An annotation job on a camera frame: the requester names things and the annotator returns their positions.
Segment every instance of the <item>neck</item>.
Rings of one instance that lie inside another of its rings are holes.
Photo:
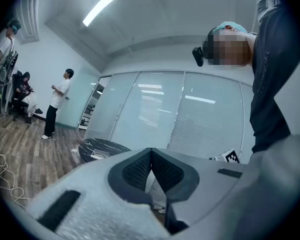
[[[254,57],[254,46],[255,46],[255,41],[256,41],[256,35],[247,35],[245,37],[246,41],[248,42],[248,48],[249,48],[249,62],[248,64],[252,66],[252,59]]]

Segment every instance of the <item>black rectangular strip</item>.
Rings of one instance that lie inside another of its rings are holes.
[[[239,171],[235,171],[235,170],[229,170],[229,169],[225,169],[225,168],[221,168],[217,171],[219,174],[224,174],[230,177],[234,177],[234,178],[240,178],[242,175],[242,172]]]
[[[37,221],[55,231],[81,194],[75,190],[65,191]]]

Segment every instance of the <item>open doorway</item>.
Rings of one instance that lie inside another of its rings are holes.
[[[77,130],[84,130],[84,131],[87,130],[90,119],[98,103],[98,100],[100,99],[104,89],[108,85],[110,78],[111,76],[101,77],[98,83],[93,83],[93,82],[91,83],[91,85],[95,86],[95,88],[93,89],[90,99],[88,100],[84,108],[84,111],[81,116],[81,120],[78,122]]]

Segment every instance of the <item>person sitting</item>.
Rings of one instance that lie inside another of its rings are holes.
[[[28,81],[30,80],[30,73],[25,72],[22,77],[18,78],[15,83],[15,90],[19,93],[18,103],[24,102],[29,106],[27,107],[27,117],[26,122],[31,124],[31,117],[36,114],[42,114],[40,108],[38,108],[38,103],[36,95],[32,93],[34,89],[29,85]]]

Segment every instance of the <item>dark navy shirt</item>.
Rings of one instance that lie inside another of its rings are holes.
[[[286,83],[299,61],[299,28],[289,8],[284,4],[277,4],[262,17],[253,49],[254,96],[250,114],[255,136],[253,153],[266,150],[290,134],[274,96]]]

